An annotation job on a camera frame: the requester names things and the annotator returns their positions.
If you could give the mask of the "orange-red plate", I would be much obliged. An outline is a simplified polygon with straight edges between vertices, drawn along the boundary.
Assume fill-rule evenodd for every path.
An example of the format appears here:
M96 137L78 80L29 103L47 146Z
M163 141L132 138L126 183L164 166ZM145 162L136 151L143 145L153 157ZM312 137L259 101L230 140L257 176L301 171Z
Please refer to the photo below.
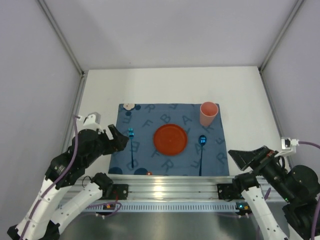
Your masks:
M188 136L186 131L177 124L164 124L153 134L155 149L165 156L176 156L187 147Z

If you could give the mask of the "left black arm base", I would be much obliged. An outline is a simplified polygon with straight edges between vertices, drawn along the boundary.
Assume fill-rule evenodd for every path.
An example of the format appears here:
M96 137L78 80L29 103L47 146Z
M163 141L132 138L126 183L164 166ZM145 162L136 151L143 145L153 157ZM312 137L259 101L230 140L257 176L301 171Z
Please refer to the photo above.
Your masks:
M127 200L129 194L129 185L128 184L114 184L110 195L108 196L109 200Z

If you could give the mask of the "blue metallic fork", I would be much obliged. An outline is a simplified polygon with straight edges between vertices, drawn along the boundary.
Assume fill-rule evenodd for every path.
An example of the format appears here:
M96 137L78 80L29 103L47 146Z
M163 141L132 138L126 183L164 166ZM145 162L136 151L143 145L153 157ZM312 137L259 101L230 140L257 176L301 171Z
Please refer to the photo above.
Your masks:
M133 139L134 139L134 130L133 128L128 128L128 137L130 140L130 152L131 152L131 168L134 168L134 156L133 156Z

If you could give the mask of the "pink plastic cup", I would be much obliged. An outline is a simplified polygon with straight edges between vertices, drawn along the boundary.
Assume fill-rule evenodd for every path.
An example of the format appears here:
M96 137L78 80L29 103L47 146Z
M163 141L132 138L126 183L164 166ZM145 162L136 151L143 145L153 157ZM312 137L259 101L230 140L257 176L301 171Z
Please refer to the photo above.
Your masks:
M207 101L200 106L199 121L204 127L208 127L219 113L218 105Z

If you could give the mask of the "blue metallic spoon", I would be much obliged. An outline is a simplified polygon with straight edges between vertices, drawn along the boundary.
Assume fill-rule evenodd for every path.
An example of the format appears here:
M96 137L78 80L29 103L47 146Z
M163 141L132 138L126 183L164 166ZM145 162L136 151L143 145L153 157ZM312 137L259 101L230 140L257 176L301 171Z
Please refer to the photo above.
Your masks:
M199 138L198 138L198 143L201 147L201 152L200 152L200 160L199 160L199 176L202 176L202 161L203 161L203 149L204 149L204 146L206 145L207 143L207 137L205 135L201 135Z

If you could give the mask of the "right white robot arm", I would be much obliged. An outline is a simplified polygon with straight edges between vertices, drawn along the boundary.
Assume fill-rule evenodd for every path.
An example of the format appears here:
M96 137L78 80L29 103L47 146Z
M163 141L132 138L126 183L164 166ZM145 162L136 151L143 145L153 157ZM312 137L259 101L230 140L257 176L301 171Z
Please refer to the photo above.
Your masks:
M229 150L240 170L232 180L248 203L265 240L318 240L320 238L320 183L313 169L296 165L287 171L279 161L296 152L297 144L285 143L281 151L262 146L256 150ZM282 208L290 234L276 221L257 177L262 176L284 199Z

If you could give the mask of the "blue lettered placemat cloth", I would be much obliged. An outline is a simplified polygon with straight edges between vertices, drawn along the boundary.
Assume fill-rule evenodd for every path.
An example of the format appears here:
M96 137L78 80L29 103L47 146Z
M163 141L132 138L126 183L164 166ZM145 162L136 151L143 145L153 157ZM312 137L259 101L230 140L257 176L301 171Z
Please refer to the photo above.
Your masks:
M159 153L153 143L155 131L165 124L182 127L188 137L185 150L175 156ZM200 105L186 103L121 103L118 106L116 128L128 136L133 128L133 159L131 143L125 150L112 154L108 173L118 175L199 176L201 146L199 137L205 135L202 176L229 175L228 154L220 114L210 126L200 124Z

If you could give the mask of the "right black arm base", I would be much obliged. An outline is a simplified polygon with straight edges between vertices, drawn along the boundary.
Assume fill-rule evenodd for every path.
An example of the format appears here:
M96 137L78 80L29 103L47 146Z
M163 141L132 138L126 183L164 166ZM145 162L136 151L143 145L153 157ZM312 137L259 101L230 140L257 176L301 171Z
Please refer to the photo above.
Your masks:
M238 192L232 183L219 183L217 186L217 194L219 200L231 202L239 198Z

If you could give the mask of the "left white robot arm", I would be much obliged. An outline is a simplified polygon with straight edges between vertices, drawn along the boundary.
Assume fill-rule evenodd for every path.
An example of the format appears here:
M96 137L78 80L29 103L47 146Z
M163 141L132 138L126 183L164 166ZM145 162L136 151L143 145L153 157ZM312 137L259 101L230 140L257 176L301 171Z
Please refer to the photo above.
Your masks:
M71 145L50 162L41 189L26 216L7 230L11 239L57 240L86 207L112 193L113 180L106 173L98 172L80 193L59 206L65 194L95 160L126 148L129 138L113 124L108 128L112 139L99 128L74 132Z

